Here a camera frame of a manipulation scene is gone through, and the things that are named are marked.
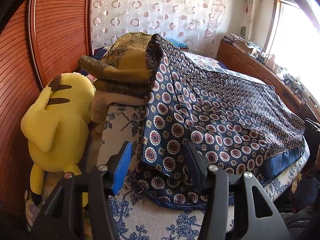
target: yellow plush toy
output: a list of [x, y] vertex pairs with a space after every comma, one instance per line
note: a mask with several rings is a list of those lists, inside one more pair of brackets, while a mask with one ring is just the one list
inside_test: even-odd
[[[31, 197], [38, 205], [44, 172], [81, 174], [78, 162], [85, 150], [94, 88], [76, 73], [56, 76], [40, 93], [21, 120], [34, 165], [30, 174]], [[88, 203], [83, 194], [83, 206]]]

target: wooden dresser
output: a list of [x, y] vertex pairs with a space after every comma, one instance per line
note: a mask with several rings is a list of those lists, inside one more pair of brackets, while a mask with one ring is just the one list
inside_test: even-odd
[[273, 85], [276, 94], [279, 95], [285, 105], [292, 112], [298, 114], [302, 103], [301, 99], [263, 64], [224, 41], [220, 42], [217, 60], [222, 62], [230, 70], [258, 78], [267, 85]]

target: silver bolt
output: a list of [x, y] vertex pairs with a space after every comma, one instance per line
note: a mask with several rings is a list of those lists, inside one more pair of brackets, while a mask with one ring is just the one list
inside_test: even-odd
[[70, 172], [70, 171], [68, 171], [68, 172], [66, 172], [66, 173], [64, 174], [64, 178], [65, 178], [65, 179], [71, 179], [72, 176], [73, 176], [73, 173]]
[[98, 170], [99, 171], [106, 171], [108, 169], [108, 167], [106, 166], [106, 165], [100, 165], [100, 166], [98, 166]]
[[217, 171], [218, 170], [218, 167], [216, 165], [210, 165], [209, 166], [209, 170], [210, 171]]
[[246, 171], [243, 175], [248, 179], [253, 177], [253, 174], [250, 171]]

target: pink bottle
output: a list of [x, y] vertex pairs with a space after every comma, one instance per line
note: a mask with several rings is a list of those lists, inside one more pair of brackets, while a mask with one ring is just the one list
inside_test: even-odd
[[272, 54], [272, 55], [269, 55], [269, 57], [270, 56], [271, 58], [268, 58], [267, 67], [271, 70], [274, 70], [276, 65], [276, 55]]

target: navy blue blanket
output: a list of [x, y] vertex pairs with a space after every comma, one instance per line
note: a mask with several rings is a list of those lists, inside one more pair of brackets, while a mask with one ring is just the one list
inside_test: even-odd
[[208, 165], [251, 171], [262, 185], [300, 157], [304, 122], [273, 86], [203, 70], [157, 34], [146, 57], [153, 73], [134, 176], [158, 204], [205, 206], [207, 196], [193, 187], [185, 162], [187, 141]]

